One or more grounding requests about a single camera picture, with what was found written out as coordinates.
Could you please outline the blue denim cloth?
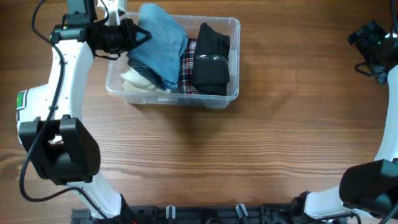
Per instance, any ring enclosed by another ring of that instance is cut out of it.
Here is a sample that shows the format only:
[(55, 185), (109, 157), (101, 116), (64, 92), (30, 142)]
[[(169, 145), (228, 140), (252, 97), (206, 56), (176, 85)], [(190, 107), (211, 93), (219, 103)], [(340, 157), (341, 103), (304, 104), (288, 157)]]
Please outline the blue denim cloth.
[(161, 90), (178, 88), (180, 57), (188, 44), (184, 28), (152, 3), (140, 7), (138, 26), (151, 38), (127, 53), (127, 64)]

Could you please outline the cream cloth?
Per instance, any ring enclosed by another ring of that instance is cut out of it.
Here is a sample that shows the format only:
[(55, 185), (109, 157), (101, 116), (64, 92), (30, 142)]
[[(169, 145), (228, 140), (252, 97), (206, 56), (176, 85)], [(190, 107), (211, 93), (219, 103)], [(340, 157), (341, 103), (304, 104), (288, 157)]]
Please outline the cream cloth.
[(162, 90), (155, 86), (148, 79), (144, 78), (133, 68), (130, 68), (119, 75), (123, 81), (123, 88), (126, 91), (170, 93), (170, 90)]

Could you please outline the white t-shirt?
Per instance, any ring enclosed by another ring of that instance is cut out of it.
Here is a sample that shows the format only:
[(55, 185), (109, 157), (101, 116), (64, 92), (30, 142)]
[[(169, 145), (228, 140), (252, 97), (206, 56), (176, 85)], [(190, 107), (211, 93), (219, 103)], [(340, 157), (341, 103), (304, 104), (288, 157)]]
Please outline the white t-shirt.
[(29, 118), (29, 110), (27, 108), (27, 95), (29, 91), (23, 90), (17, 94), (16, 103), (16, 121), (17, 124), (26, 121)]

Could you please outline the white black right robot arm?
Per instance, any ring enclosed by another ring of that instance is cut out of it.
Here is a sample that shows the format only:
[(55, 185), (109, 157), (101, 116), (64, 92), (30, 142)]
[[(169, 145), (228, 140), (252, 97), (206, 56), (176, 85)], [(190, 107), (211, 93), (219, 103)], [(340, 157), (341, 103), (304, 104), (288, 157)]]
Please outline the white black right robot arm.
[(348, 36), (364, 61), (356, 72), (388, 85), (389, 102), (380, 148), (372, 162), (350, 167), (340, 184), (304, 192), (292, 200), (287, 218), (295, 223), (339, 223), (369, 215), (380, 223), (397, 219), (397, 22), (390, 32), (371, 21)]

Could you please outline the red blue plaid cloth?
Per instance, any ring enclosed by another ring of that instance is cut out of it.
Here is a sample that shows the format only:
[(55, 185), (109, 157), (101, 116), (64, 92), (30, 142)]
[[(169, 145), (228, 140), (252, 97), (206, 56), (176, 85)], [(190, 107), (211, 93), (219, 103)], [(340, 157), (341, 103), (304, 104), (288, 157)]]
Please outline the red blue plaid cloth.
[(184, 53), (180, 57), (180, 74), (178, 78), (178, 92), (183, 94), (198, 94), (192, 85), (193, 58), (197, 40), (189, 39)]

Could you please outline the black cloth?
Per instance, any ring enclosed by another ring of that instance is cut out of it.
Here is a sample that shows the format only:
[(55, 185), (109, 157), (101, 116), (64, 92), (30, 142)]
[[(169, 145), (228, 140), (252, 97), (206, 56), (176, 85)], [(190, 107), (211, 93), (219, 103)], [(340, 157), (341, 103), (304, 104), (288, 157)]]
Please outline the black cloth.
[(193, 57), (192, 85), (202, 95), (227, 94), (230, 37), (203, 23)]

